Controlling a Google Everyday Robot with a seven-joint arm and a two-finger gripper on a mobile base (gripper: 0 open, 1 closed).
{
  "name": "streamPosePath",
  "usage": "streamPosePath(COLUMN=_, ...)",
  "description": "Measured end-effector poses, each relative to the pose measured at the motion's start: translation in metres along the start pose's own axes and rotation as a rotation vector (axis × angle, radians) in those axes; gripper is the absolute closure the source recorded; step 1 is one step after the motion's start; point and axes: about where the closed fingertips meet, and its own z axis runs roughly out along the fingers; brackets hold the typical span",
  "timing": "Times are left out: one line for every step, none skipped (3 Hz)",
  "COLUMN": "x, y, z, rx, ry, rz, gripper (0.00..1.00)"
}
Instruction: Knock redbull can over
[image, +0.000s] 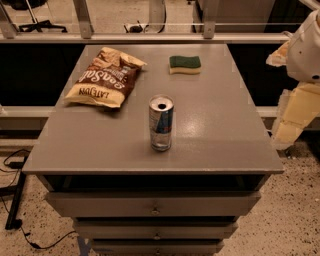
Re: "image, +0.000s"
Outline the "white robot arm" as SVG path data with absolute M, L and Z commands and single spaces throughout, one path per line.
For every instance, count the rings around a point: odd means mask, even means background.
M 311 12 L 290 40 L 270 54 L 266 63 L 285 66 L 287 75 L 298 85 L 284 90 L 279 98 L 277 117 L 271 129 L 276 150 L 292 146 L 303 130 L 320 113 L 320 13 Z

